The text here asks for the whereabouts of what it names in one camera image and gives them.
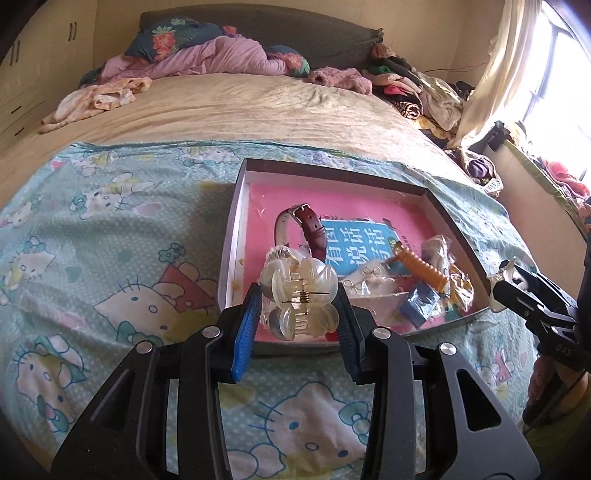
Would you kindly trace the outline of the small blue box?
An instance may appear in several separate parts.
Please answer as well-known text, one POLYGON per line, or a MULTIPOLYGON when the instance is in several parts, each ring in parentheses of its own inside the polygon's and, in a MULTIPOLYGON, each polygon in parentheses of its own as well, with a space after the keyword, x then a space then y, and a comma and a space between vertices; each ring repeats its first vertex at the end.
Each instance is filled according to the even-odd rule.
POLYGON ((420 329, 439 303, 441 294, 423 281, 419 281, 401 304, 400 311, 411 324, 420 329))

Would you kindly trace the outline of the pearl earrings white card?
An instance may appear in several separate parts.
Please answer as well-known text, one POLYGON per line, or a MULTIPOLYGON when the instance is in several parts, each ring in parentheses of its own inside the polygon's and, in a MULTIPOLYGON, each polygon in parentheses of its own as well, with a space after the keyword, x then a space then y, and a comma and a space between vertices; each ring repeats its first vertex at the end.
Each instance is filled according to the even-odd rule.
POLYGON ((378 265, 356 269, 342 279, 342 286, 349 303, 369 310, 378 323, 388 323, 409 296, 385 267, 378 265))

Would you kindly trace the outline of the small clear jewelry bag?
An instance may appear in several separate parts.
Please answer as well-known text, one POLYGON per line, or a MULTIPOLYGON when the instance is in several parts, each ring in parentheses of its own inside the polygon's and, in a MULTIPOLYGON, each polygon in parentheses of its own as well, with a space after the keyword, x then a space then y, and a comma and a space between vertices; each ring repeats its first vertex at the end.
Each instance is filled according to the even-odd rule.
POLYGON ((446 278, 450 277, 455 257, 451 252, 452 241, 445 235, 437 234, 421 245, 422 259, 436 268, 446 278))

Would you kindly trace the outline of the white clear hair claw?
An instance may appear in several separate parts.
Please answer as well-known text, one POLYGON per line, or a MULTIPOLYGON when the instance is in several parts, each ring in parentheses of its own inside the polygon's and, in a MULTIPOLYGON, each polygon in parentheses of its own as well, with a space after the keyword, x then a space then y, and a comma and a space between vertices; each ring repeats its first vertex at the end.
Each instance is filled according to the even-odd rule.
POLYGON ((263 267, 259 286, 273 306, 266 323, 277 340, 319 338, 337 330, 339 312, 332 301, 339 279, 332 266, 312 257, 276 258, 263 267))

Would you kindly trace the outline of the red bead earrings card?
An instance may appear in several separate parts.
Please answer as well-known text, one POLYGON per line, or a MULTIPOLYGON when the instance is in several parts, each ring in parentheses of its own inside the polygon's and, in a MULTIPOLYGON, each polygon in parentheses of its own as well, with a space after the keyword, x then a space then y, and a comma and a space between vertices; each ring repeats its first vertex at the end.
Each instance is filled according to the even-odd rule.
POLYGON ((339 343, 338 333, 337 332, 328 332, 325 333, 325 341, 329 343, 329 345, 336 345, 339 343))

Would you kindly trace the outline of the basket of clothes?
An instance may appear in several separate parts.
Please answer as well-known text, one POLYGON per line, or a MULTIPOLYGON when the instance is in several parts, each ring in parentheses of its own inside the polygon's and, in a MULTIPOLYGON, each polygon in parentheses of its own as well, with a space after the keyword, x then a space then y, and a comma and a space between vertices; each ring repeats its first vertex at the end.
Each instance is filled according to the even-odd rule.
POLYGON ((486 194, 498 198, 504 184, 494 163, 483 154, 469 149, 445 149, 444 152, 470 177, 481 186, 486 194))

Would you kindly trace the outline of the Hello Kitty blue sheet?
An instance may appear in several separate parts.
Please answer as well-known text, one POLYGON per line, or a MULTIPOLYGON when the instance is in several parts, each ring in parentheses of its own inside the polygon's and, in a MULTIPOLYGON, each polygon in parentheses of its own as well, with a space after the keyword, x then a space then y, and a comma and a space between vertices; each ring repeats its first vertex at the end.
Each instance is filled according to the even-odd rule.
POLYGON ((133 344, 180 341, 217 318, 230 201, 249 158, 428 188, 486 272, 530 260, 497 201, 401 162, 263 141, 71 145, 1 214, 1 410, 35 460, 52 462, 133 344))

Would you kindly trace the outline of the pink book blue label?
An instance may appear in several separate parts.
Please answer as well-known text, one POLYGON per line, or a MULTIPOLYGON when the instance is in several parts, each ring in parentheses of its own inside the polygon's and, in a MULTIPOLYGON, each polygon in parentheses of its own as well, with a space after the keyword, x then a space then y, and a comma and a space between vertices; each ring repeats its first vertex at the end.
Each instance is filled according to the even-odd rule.
POLYGON ((445 223, 426 195, 335 183, 322 188, 252 182, 242 190, 240 238, 235 281, 259 279, 264 257, 274 245, 274 222, 281 211, 307 203, 321 218, 328 236, 327 263, 346 277, 370 260, 391 257, 400 241, 416 253, 427 239, 442 234, 445 223))

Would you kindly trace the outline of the grey cardboard box tray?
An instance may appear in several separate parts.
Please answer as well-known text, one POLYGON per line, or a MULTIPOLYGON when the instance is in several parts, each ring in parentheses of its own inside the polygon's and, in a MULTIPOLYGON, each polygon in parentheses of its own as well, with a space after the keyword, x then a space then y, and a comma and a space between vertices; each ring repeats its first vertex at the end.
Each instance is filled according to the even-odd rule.
POLYGON ((222 309, 242 303, 273 248, 280 213, 301 204, 321 218, 328 236, 325 261, 341 278, 369 261, 386 261, 396 242, 419 253, 435 235, 450 239, 451 255, 472 282, 475 298, 468 311, 441 313, 424 323, 423 330, 468 322, 487 310, 486 272, 459 221, 430 189, 341 169, 260 159, 243 161, 235 181, 217 289, 222 309))

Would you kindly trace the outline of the pile of clothes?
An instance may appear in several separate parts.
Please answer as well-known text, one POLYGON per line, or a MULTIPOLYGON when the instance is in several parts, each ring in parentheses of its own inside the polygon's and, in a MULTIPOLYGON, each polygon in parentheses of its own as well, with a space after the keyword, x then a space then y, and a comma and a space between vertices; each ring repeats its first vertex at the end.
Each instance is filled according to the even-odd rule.
POLYGON ((465 103, 474 90, 465 82, 450 84, 418 71, 384 43, 370 50, 362 74, 372 83, 374 95, 404 118, 416 121, 439 143, 455 138, 465 103))

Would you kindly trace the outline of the cream curtain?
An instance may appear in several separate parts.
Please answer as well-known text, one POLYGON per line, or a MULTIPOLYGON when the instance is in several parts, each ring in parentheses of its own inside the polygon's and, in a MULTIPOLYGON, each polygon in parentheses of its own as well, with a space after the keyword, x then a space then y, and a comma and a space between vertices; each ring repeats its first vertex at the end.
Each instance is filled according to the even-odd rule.
POLYGON ((449 148, 469 146, 506 109, 519 90, 531 50, 541 1, 506 1, 489 63, 464 106, 449 148))

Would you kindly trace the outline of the pink fuzzy garment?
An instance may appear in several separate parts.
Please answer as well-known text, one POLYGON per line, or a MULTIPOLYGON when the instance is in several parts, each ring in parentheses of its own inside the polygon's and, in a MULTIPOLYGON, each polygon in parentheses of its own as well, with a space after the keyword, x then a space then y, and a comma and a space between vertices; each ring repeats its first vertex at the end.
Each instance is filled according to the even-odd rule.
POLYGON ((322 67, 311 71, 305 80, 308 83, 349 90, 362 95, 371 95, 373 92, 372 81, 363 77, 355 68, 322 67))

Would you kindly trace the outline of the beige bed cover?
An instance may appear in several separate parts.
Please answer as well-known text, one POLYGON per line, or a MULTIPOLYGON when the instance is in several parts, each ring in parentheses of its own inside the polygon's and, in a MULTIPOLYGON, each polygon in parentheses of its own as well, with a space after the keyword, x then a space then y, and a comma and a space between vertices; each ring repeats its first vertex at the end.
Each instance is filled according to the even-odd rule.
POLYGON ((137 100, 47 134, 32 131, 1 155, 1 201, 76 142, 253 140, 333 149, 466 182, 410 120, 375 96, 290 77, 238 74, 156 80, 137 100))

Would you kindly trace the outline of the peach crumpled garment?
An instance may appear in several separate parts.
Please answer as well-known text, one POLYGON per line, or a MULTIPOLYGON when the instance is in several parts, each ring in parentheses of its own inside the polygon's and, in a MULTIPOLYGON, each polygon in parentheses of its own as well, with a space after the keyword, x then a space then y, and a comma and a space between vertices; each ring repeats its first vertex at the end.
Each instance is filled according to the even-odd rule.
POLYGON ((152 80, 124 78, 75 90, 64 97, 55 111, 41 121, 40 134, 85 120, 136 101, 136 95, 146 91, 152 80))

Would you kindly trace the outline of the dark grey headboard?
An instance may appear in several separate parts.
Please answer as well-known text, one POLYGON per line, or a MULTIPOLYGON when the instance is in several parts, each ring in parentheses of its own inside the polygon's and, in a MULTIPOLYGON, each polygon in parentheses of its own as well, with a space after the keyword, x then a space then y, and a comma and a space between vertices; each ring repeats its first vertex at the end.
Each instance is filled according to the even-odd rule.
POLYGON ((202 4, 140 14, 139 29, 173 16, 235 27, 263 46, 294 48, 311 69, 326 66, 363 69, 370 51, 383 41, 374 30, 328 15, 294 8, 257 4, 202 4))

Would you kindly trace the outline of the cream wardrobe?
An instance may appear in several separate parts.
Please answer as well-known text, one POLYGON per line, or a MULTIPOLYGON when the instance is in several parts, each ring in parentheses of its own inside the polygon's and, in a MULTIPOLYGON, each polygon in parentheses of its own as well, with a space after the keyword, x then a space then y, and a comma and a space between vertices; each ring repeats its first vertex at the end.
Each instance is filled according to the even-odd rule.
POLYGON ((98 3, 47 1, 1 63, 1 146, 7 148, 55 110, 93 64, 98 3))

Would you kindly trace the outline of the purple crumpled quilt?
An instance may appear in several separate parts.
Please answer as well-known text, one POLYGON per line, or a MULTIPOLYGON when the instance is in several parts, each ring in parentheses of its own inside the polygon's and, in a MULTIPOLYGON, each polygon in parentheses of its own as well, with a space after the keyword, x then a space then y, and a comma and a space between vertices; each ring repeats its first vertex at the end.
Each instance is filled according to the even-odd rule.
POLYGON ((139 57, 119 55, 109 59, 89 84, 104 84, 124 78, 151 80, 184 75, 215 73, 281 76, 303 66, 303 57, 294 53, 267 55, 256 40, 219 36, 201 45, 180 49, 164 60, 149 63, 139 57))

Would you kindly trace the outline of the floral dark blue pillow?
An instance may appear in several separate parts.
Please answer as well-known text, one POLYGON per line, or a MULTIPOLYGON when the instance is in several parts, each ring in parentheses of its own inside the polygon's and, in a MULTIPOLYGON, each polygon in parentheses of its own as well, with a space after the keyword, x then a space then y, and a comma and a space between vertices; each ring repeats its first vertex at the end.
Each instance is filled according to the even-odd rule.
MULTIPOLYGON (((218 37, 247 40, 233 26, 201 23, 188 17, 171 17, 158 21, 139 33, 124 55, 154 64, 181 49, 204 45, 218 37)), ((293 48, 283 45, 264 46, 260 43, 259 47, 263 49, 266 60, 287 60, 288 73, 291 76, 303 78, 311 72, 308 61, 293 48)))

